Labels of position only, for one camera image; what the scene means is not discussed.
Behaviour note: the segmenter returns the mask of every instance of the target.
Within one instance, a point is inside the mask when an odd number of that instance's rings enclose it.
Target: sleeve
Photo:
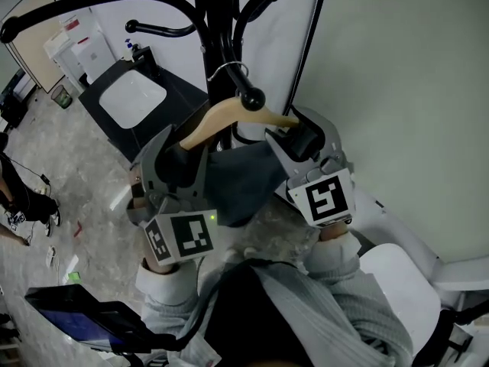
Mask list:
[[[372,274],[360,270],[360,243],[349,232],[327,242],[318,242],[304,261],[309,276],[324,284],[361,339],[396,365],[411,365],[411,338],[390,308]]]
[[[180,264],[169,274],[156,274],[139,266],[136,288],[145,294],[141,319],[155,333],[178,335],[193,312],[198,296],[194,261]]]

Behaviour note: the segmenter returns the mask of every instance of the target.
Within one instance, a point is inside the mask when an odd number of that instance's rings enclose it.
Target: wooden hanger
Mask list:
[[[257,112],[251,112],[244,108],[240,98],[228,98],[213,106],[204,115],[195,131],[180,142],[180,147],[189,151],[235,122],[254,122],[288,128],[293,128],[299,124],[298,119],[272,113],[265,106]]]

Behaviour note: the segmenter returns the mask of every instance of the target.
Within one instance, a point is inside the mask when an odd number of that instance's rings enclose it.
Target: screen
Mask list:
[[[81,343],[96,343],[107,346],[123,345],[124,341],[115,337],[103,327],[92,321],[84,313],[39,310],[54,326]]]

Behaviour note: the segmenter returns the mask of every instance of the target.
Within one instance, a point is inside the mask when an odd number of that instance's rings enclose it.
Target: metal hanger hook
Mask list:
[[[222,64],[220,67],[218,67],[217,70],[215,70],[214,74],[211,76],[211,77],[208,77],[207,78],[207,81],[208,82],[211,82],[215,77],[216,75],[219,73],[219,71],[228,66],[228,65],[231,65],[231,64],[237,64],[237,65],[241,65],[242,67],[244,67],[246,69],[246,77],[248,77],[249,73],[250,73],[250,69],[246,66],[245,63],[242,63],[241,61],[229,61],[228,63],[224,63]]]

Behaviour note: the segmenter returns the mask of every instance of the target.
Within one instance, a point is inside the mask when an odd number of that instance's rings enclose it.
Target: sleeve cuff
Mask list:
[[[353,259],[360,242],[350,233],[327,242],[317,242],[304,260],[307,271],[312,273],[332,271]]]
[[[139,265],[136,288],[161,304],[176,306],[196,290],[197,269],[194,261],[180,263],[170,274],[158,274]]]

